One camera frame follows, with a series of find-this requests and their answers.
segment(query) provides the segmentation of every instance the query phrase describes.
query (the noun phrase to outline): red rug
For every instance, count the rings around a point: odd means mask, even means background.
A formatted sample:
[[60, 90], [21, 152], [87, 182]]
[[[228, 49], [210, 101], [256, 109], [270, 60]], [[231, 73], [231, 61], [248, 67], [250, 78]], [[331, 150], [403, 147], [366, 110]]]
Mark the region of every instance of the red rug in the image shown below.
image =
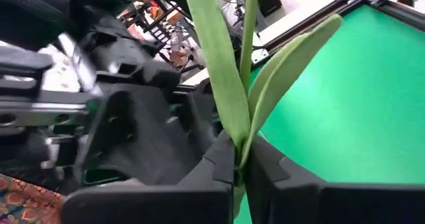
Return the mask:
[[59, 224], [63, 196], [0, 174], [0, 224]]

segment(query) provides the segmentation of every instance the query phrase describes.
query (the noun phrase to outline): screw hole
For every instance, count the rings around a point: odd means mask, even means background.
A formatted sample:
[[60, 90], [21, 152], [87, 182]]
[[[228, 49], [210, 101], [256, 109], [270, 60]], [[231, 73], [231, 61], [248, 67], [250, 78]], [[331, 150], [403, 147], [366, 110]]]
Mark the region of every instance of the screw hole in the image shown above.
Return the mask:
[[67, 114], [59, 114], [54, 121], [56, 122], [56, 124], [65, 124], [67, 122], [69, 122], [70, 116]]
[[117, 122], [117, 117], [111, 117], [109, 118], [109, 123], [115, 124]]
[[127, 140], [128, 141], [133, 141], [134, 140], [134, 135], [133, 134], [128, 134], [127, 135]]
[[16, 121], [17, 117], [14, 114], [0, 114], [0, 126], [8, 126]]

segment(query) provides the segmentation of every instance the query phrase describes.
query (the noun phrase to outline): plant stem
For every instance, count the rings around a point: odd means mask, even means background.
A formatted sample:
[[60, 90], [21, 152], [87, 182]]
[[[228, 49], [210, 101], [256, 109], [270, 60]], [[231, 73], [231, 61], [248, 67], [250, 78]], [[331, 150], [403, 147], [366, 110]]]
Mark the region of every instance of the plant stem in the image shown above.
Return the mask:
[[245, 0], [244, 36], [242, 38], [239, 76], [247, 94], [250, 85], [252, 36], [255, 29], [257, 4], [258, 0]]

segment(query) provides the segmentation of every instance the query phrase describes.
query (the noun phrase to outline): table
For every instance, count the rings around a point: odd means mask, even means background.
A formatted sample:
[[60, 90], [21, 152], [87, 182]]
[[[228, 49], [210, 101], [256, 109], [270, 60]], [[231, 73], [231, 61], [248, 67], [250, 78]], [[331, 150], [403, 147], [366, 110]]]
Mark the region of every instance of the table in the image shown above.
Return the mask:
[[[261, 132], [329, 182], [425, 184], [424, 77], [425, 33], [364, 5], [344, 17]], [[250, 223], [246, 200], [235, 223]]]

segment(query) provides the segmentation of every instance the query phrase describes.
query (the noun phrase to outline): green leaf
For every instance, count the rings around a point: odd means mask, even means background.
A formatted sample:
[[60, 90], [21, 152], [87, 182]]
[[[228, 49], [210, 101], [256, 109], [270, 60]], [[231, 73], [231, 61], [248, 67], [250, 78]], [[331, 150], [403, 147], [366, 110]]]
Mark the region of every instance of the green leaf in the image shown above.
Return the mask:
[[255, 29], [258, 0], [245, 0], [244, 35], [242, 38], [242, 51], [240, 53], [240, 79], [244, 85], [245, 93], [250, 86], [252, 39]]
[[289, 54], [284, 56], [283, 60], [269, 60], [266, 64], [266, 66], [270, 65], [275, 68], [270, 68], [273, 69], [273, 72], [268, 77], [258, 97], [250, 135], [242, 147], [242, 160], [239, 168], [244, 167], [254, 136], [276, 107], [276, 104], [298, 79], [320, 48], [337, 31], [341, 22], [342, 18], [339, 15], [330, 16], [330, 18], [318, 25], [310, 34], [303, 36], [300, 40], [293, 40], [292, 42], [296, 42], [297, 44], [291, 45], [292, 48], [289, 50]]
[[[278, 64], [281, 60], [286, 59], [290, 51], [296, 45], [298, 45], [299, 42], [301, 42], [306, 35], [308, 34], [299, 35], [294, 38], [291, 42], [285, 45], [277, 54], [272, 56], [271, 59], [268, 61], [268, 64]], [[251, 119], [254, 117], [255, 107], [257, 105], [258, 98], [260, 97], [261, 91], [263, 90], [267, 80], [272, 75], [275, 68], [276, 66], [273, 65], [263, 66], [251, 86], [250, 94], [248, 96], [248, 105], [250, 108]]]
[[240, 204], [244, 199], [244, 195], [246, 193], [245, 185], [242, 183], [241, 185], [235, 185], [233, 187], [233, 218], [236, 219], [239, 215]]
[[226, 23], [216, 0], [187, 0], [203, 50], [223, 128], [237, 154], [250, 131], [248, 101], [236, 68]]

